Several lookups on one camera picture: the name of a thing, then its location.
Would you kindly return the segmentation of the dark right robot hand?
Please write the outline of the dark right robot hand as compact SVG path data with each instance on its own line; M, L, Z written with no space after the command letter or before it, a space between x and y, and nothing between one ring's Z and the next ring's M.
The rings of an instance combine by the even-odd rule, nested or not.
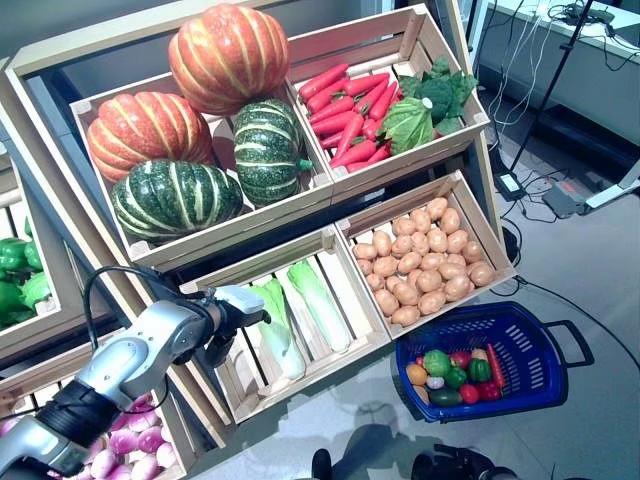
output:
M435 444L435 479L483 479L495 465L485 455L468 448Z

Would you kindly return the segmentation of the dark left robot hand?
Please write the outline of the dark left robot hand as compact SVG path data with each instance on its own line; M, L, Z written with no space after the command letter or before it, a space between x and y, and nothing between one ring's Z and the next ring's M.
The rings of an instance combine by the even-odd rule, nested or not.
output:
M204 291L203 305L213 320L212 339L204 354L206 363L212 368L224 364L239 330L261 322L271 323L264 299L248 287L208 287Z

